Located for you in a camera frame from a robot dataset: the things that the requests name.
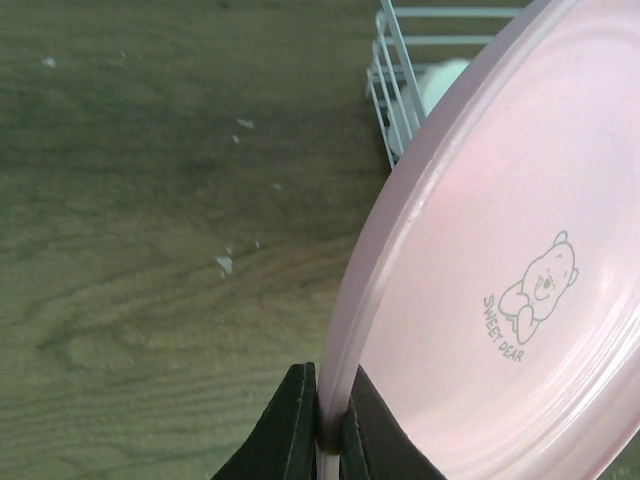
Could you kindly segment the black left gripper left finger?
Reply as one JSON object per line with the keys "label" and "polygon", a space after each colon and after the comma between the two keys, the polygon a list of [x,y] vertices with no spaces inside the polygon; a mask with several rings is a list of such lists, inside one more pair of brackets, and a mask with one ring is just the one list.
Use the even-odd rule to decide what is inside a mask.
{"label": "black left gripper left finger", "polygon": [[313,479],[316,417],[315,365],[293,364],[249,436],[213,479]]}

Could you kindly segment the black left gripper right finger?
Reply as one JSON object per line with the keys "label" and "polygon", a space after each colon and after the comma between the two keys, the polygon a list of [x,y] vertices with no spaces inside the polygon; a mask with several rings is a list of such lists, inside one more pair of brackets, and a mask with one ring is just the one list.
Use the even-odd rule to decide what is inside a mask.
{"label": "black left gripper right finger", "polygon": [[339,436],[341,479],[431,480],[444,475],[411,442],[365,370],[356,373]]}

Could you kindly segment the orange woven pattern plate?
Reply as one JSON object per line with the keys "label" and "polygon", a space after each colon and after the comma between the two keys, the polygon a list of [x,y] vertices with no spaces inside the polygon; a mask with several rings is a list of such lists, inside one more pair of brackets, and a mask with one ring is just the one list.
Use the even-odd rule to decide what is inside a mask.
{"label": "orange woven pattern plate", "polygon": [[451,479],[594,479],[636,434],[637,2],[531,2],[415,133],[332,315],[323,479],[358,370]]}

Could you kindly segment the white scalloped bowl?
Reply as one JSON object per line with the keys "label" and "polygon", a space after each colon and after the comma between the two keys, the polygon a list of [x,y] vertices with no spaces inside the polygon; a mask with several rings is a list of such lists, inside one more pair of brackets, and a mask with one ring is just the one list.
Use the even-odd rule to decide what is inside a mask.
{"label": "white scalloped bowl", "polygon": [[468,67],[468,58],[451,58],[431,65],[417,81],[424,113],[428,116],[456,79]]}

